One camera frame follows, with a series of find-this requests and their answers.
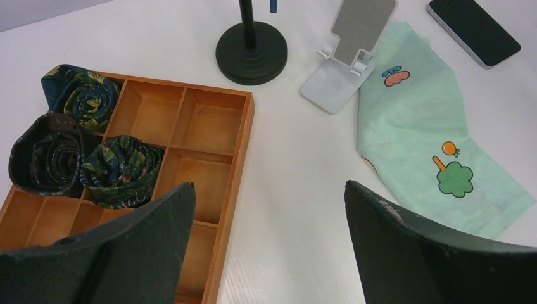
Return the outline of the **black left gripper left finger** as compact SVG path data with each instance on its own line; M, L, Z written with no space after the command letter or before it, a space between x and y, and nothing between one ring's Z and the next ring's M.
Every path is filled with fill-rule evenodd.
M173 303L196 190L163 196L49 246L1 252L2 303Z

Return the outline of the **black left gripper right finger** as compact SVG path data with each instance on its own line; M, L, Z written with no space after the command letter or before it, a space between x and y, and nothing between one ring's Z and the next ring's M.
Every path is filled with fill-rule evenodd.
M535 303L536 249L467 234L349 180L344 202L367 303Z

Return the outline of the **black clamp phone stand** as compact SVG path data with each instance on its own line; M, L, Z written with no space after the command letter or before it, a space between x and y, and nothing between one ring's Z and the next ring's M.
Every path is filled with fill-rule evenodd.
M240 1L239 9L241 23L227 29L217 43L217 65L237 84L262 85L279 76L286 66L287 42L275 27L254 20L251 1Z

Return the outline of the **white folding phone stand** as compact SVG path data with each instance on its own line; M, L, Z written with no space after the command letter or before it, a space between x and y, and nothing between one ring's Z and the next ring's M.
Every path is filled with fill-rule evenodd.
M397 5L396 0L342 1L331 27L338 43L317 51L325 62L301 95L327 113L339 113L374 71L374 50Z

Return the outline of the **black smartphone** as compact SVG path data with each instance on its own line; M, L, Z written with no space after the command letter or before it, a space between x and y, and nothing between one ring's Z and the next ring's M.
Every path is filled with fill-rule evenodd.
M475 1L433 0L426 10L483 69L521 50L519 42Z

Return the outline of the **blue smartphone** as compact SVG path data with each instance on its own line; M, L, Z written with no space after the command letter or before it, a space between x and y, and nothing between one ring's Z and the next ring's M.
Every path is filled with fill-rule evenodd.
M270 13L276 14L278 10L278 0L270 0Z

